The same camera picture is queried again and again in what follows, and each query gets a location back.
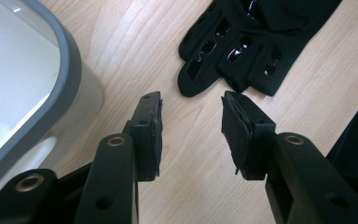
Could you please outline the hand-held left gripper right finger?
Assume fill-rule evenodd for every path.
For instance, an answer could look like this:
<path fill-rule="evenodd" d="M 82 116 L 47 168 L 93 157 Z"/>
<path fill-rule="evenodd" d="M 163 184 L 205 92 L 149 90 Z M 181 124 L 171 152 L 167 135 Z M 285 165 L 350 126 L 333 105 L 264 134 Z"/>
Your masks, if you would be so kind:
<path fill-rule="evenodd" d="M 250 98 L 234 91 L 222 97 L 222 134 L 225 136 L 236 173 L 246 180 L 263 180 L 263 160 L 275 136 L 276 124 Z"/>

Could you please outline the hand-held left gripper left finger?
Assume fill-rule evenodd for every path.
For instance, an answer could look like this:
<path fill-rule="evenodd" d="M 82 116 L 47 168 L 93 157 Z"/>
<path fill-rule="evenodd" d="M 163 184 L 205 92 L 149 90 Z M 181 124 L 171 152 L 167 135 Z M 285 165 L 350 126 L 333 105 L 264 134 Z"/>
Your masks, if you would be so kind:
<path fill-rule="evenodd" d="M 123 133 L 131 136 L 135 148 L 137 180 L 154 181 L 159 176 L 162 154 L 162 99 L 159 91 L 142 96 Z"/>

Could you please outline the black glove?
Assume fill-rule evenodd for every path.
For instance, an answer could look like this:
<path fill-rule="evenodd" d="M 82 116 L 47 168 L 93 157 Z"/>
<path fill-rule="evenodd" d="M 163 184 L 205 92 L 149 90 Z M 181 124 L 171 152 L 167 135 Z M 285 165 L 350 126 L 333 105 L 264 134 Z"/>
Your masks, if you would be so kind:
<path fill-rule="evenodd" d="M 177 84 L 193 97 L 223 78 L 268 96 L 342 0 L 213 0 L 179 45 Z"/>

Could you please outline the white basin with grey rim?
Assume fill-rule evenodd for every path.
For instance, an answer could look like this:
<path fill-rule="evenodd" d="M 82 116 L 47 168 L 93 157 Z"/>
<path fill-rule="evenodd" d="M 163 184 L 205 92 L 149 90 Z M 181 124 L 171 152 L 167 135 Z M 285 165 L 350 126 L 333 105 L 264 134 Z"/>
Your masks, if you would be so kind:
<path fill-rule="evenodd" d="M 0 0 L 0 189 L 52 168 L 98 113 L 99 79 L 38 0 Z"/>

